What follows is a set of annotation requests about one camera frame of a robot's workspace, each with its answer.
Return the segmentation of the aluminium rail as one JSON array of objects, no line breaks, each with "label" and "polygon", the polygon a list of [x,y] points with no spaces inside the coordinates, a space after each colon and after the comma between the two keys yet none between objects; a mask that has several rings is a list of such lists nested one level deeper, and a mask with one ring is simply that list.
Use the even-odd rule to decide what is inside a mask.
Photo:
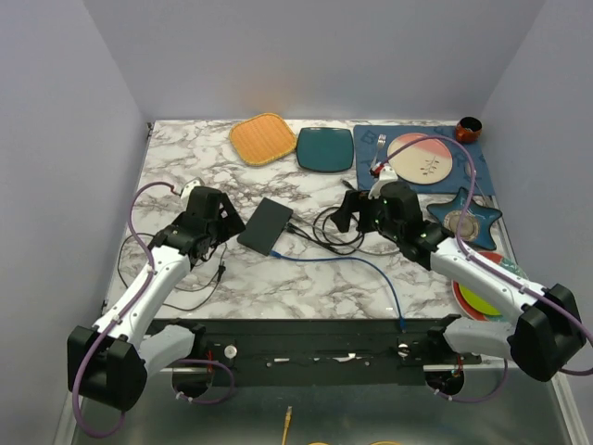
[{"label": "aluminium rail", "polygon": [[570,384],[564,374],[556,374],[551,379],[568,435],[572,444],[588,445],[589,440],[581,420]]}]

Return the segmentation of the blue placemat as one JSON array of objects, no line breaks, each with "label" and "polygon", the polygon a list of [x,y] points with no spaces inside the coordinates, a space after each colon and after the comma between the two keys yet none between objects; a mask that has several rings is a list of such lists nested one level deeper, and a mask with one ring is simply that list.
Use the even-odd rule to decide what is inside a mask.
[{"label": "blue placemat", "polygon": [[[353,136],[357,185],[369,190],[375,183],[371,166],[382,162],[403,145],[426,135],[454,135],[453,126],[357,125]],[[389,160],[398,178],[419,194],[455,194],[470,185],[471,168],[455,144],[440,139],[425,140],[410,146]]]}]

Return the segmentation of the pink and cream plate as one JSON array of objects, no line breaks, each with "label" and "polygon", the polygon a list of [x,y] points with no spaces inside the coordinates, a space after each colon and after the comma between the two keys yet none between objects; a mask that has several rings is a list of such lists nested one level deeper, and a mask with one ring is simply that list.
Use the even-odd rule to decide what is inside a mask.
[{"label": "pink and cream plate", "polygon": [[438,139],[424,140],[409,146],[389,160],[397,176],[413,184],[436,184],[452,171],[453,159],[448,147]]}]

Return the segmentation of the teal patterned plate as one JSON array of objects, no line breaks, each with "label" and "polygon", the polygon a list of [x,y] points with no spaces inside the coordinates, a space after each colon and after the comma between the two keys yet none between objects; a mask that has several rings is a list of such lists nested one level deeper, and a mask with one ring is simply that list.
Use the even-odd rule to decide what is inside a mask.
[{"label": "teal patterned plate", "polygon": [[527,275],[523,269],[514,261],[509,260],[506,257],[501,257],[498,261],[498,265],[506,271],[515,274],[517,276],[517,280],[527,279]]}]

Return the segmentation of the black mounting base plate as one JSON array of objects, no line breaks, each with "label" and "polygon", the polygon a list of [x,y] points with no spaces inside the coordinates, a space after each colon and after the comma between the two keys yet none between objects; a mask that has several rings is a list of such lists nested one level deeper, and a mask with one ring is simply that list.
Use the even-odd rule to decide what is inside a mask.
[{"label": "black mounting base plate", "polygon": [[157,319],[148,332],[187,328],[196,336],[190,358],[214,360],[206,375],[174,376],[187,387],[421,386],[425,367],[457,364],[442,337],[457,319]]}]

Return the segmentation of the orange woven square mat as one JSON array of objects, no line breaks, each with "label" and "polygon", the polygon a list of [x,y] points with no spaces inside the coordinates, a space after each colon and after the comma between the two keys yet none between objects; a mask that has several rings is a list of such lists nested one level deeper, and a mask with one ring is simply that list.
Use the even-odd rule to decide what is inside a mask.
[{"label": "orange woven square mat", "polygon": [[255,167],[286,156],[297,145],[297,137],[286,121],[273,113],[263,113],[235,124],[229,138],[240,159]]}]

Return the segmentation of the silver fork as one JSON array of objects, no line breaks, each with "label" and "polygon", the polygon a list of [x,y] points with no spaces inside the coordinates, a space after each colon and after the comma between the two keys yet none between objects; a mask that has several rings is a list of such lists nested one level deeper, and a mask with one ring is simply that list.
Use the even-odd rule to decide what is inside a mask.
[{"label": "silver fork", "polygon": [[378,137],[377,137],[377,142],[376,142],[376,146],[375,146],[374,157],[372,159],[371,168],[370,168],[370,174],[374,178],[378,178],[379,177],[380,171],[384,167],[383,162],[378,159],[378,156],[379,156],[381,150],[385,146],[385,140],[386,140],[386,135],[383,134],[383,133],[380,133],[378,135]]}]

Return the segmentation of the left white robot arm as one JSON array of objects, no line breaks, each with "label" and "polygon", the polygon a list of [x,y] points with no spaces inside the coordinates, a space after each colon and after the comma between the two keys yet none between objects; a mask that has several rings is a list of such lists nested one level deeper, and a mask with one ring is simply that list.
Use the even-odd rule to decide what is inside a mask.
[{"label": "left white robot arm", "polygon": [[70,333],[68,385],[74,399],[127,412],[150,377],[175,362],[194,366],[204,359],[206,345],[191,329],[174,324],[152,337],[146,332],[171,291],[245,225],[218,189],[196,186],[186,196],[185,211],[144,248],[145,266],[121,298],[92,326]]}]

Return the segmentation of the black network switch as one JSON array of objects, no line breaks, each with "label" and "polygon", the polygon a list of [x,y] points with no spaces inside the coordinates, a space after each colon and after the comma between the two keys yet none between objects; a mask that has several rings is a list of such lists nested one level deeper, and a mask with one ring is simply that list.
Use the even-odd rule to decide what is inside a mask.
[{"label": "black network switch", "polygon": [[292,215],[292,209],[265,197],[249,218],[245,231],[237,237],[237,242],[269,256]]}]

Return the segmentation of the red lacquer cup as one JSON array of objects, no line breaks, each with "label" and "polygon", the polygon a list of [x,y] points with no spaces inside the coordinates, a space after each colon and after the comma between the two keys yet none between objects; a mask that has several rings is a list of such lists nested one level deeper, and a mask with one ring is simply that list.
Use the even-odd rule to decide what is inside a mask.
[{"label": "red lacquer cup", "polygon": [[463,117],[455,127],[455,139],[462,144],[472,144],[478,140],[483,124],[475,117]]}]

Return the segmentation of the teal square plate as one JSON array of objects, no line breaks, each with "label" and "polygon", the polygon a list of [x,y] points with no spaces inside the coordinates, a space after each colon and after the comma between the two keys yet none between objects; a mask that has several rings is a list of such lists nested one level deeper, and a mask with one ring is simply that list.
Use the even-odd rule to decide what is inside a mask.
[{"label": "teal square plate", "polygon": [[354,161],[354,142],[348,129],[306,127],[296,141],[296,160],[305,170],[339,173],[349,170]]}]

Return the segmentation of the lime green plate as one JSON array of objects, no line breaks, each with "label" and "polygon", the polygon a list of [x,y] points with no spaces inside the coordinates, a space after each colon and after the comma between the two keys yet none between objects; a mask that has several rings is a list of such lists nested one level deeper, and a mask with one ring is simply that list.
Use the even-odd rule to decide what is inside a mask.
[{"label": "lime green plate", "polygon": [[476,311],[488,316],[500,316],[501,313],[481,297],[477,296],[466,286],[459,285],[461,295],[465,301]]}]

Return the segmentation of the blue star-shaped dish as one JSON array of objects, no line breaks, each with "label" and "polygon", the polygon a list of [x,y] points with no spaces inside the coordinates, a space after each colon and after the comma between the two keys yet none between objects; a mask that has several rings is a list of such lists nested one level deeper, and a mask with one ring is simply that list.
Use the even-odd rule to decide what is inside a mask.
[{"label": "blue star-shaped dish", "polygon": [[461,238],[474,248],[494,251],[497,244],[491,235],[491,229],[501,217],[498,209],[483,206],[472,199],[465,217],[460,221],[461,212],[468,201],[469,190],[460,187],[457,195],[450,201],[440,204],[429,204],[428,213],[435,218],[444,228],[456,232],[461,222]]}]

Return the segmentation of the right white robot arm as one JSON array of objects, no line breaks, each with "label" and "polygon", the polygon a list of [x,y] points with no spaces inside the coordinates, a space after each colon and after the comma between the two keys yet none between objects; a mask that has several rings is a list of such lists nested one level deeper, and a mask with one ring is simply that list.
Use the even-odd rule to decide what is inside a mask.
[{"label": "right white robot arm", "polygon": [[547,382],[585,346],[572,291],[523,279],[466,247],[452,232],[424,219],[416,193],[406,184],[347,191],[331,219],[344,233],[353,214],[359,216],[360,232],[394,242],[407,260],[466,286],[501,313],[500,323],[458,319],[429,336],[426,351],[433,361],[449,362],[465,352],[485,354],[512,360],[525,374]]}]

